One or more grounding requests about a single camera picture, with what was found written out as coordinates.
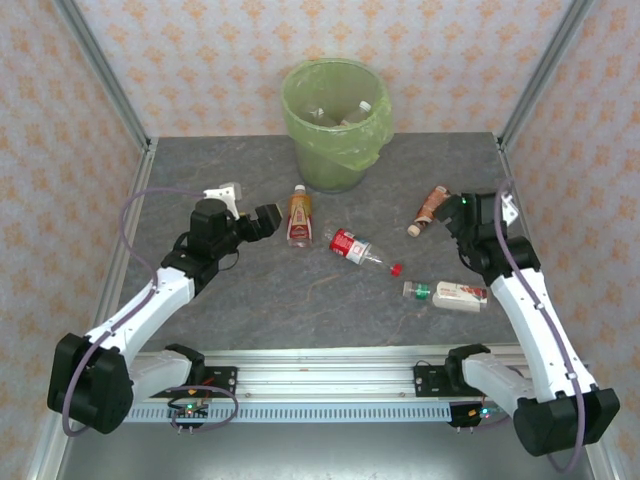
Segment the aluminium frame post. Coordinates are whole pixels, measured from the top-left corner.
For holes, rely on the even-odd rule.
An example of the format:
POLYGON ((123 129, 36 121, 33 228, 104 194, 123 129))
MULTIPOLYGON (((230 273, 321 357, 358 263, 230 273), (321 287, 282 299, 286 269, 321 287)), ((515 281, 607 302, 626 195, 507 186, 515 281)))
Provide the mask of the aluminium frame post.
POLYGON ((496 137, 501 152, 506 152, 509 144, 516 138, 594 1, 571 0, 504 129, 496 137))
POLYGON ((141 120, 76 0, 51 1, 66 22, 79 48, 104 88, 107 97, 123 121, 126 130, 139 147, 143 150, 148 150, 152 145, 152 138, 146 133, 141 120))

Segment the clear bottle red label red cap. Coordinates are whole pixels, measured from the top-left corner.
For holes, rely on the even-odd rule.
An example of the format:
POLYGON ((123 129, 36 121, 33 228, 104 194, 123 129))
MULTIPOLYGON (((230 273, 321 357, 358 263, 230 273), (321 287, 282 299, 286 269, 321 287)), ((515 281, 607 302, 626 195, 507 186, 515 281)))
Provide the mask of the clear bottle red label red cap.
POLYGON ((327 227, 323 236, 331 252, 361 268, 393 277, 399 277, 403 272, 403 265, 395 262, 385 250, 347 229, 327 227))

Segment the amber drink bottle white cap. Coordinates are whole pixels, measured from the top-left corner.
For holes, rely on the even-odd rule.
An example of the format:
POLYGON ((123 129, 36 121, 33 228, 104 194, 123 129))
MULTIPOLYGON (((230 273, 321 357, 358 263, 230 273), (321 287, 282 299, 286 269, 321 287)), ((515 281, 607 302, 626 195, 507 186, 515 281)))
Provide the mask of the amber drink bottle white cap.
POLYGON ((286 239, 290 246, 298 248, 311 247, 312 232, 312 202, 306 187, 296 185, 289 199, 286 239))

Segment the brown label bottle beige cap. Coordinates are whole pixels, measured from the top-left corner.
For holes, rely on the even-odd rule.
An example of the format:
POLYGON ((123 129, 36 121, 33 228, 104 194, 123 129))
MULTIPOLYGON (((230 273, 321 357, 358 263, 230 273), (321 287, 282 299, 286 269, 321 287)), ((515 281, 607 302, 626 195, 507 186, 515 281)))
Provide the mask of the brown label bottle beige cap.
POLYGON ((435 186, 425 198, 413 222, 408 226, 407 233, 411 237, 418 237, 434 221, 437 208, 450 196, 451 192, 445 186, 435 186))

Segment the small circuit board with LEDs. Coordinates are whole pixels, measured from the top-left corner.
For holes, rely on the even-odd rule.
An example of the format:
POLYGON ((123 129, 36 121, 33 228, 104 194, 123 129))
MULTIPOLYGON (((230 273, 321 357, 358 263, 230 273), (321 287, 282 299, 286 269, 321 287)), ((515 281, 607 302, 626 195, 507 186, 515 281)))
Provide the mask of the small circuit board with LEDs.
POLYGON ((177 422, 187 419, 206 419, 209 416, 208 404, 203 400, 171 399, 167 402, 167 407, 171 410, 170 418, 175 418, 177 422))
POLYGON ((483 419, 492 413, 490 407, 478 402, 462 402, 450 404, 451 420, 448 422, 453 428, 472 428, 480 425, 483 419))

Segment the mesh waste bin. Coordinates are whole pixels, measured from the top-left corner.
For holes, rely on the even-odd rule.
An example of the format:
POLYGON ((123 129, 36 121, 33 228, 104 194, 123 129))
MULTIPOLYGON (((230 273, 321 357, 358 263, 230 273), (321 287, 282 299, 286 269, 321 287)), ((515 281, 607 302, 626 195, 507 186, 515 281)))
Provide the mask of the mesh waste bin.
POLYGON ((346 157, 329 138, 294 140, 299 174, 306 185, 324 193, 351 190, 366 176, 365 170, 345 166, 346 157))

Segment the white label bottle green neck band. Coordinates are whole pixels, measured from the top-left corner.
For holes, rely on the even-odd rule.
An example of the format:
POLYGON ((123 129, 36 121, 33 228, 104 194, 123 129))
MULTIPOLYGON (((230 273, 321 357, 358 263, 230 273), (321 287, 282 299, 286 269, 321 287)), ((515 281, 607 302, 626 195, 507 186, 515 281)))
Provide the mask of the white label bottle green neck band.
POLYGON ((405 298, 430 301, 435 307, 454 311, 479 313, 489 304, 488 291, 481 287, 438 281, 432 284, 405 281, 405 298))

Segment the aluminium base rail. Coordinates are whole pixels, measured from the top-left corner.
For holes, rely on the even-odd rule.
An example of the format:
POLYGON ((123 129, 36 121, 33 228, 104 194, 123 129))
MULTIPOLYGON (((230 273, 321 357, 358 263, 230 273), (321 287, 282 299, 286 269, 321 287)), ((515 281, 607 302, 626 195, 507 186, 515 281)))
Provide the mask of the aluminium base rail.
POLYGON ((413 368, 442 365, 451 345, 206 351, 238 369, 236 396, 252 403, 409 402, 413 368))

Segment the clear crumpled plastic bottle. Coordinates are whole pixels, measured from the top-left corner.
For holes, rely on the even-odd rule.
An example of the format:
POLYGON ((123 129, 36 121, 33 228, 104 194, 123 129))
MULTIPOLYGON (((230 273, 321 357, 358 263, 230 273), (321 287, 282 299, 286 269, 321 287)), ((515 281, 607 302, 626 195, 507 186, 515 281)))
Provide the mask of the clear crumpled plastic bottle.
POLYGON ((304 114, 307 122, 319 127, 333 128, 338 125, 322 107, 311 105, 305 109, 304 114))

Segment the clear bottle white red label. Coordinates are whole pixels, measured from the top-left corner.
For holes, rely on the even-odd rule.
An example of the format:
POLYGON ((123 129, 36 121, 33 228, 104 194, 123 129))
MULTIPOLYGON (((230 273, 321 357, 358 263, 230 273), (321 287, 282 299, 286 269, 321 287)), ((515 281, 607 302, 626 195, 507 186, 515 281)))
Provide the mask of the clear bottle white red label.
POLYGON ((365 100, 362 100, 358 107, 348 113, 340 122, 341 126, 350 126, 363 122, 369 117, 372 106, 365 100))

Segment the green plastic bin bag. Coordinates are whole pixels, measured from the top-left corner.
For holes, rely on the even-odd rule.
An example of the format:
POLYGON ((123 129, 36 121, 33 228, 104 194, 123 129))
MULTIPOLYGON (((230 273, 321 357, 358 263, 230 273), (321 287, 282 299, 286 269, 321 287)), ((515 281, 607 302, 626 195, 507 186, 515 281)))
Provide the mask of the green plastic bin bag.
POLYGON ((342 163, 366 170, 394 135, 392 103, 382 77, 352 60, 325 58, 307 61, 292 69, 281 85, 281 105, 292 140, 329 138, 346 157, 342 163), (365 100, 371 106, 361 123, 341 126, 341 120, 365 100), (322 107, 338 125, 324 128, 305 120, 311 105, 322 107))

